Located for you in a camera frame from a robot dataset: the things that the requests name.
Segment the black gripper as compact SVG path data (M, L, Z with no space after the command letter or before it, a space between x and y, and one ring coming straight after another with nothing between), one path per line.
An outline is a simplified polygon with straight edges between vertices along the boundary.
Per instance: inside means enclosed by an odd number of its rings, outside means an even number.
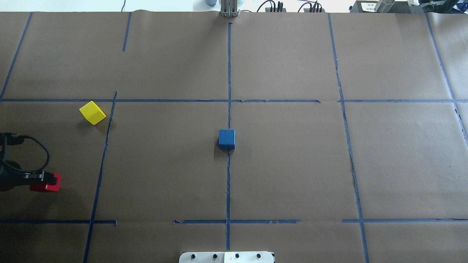
M57 177L55 174L50 172L35 172L26 173L24 178L7 168L5 164L1 165L1 177L0 177L0 191L5 192L11 190L16 186L25 185L56 185Z

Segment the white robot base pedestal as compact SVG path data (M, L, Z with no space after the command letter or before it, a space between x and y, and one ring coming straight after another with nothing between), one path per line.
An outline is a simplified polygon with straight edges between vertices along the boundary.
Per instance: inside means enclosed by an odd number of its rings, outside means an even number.
M179 263L274 263L269 251L184 252Z

